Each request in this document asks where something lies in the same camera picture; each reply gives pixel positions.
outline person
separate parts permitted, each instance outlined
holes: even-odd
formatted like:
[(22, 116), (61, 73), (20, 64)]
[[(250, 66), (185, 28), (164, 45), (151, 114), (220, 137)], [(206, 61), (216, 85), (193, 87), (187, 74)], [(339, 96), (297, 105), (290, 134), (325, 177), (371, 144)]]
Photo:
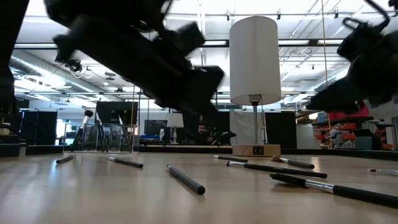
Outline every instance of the person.
[(197, 145), (210, 145), (214, 141), (214, 139), (209, 136), (205, 122), (199, 122), (198, 134), (195, 136), (194, 141)]

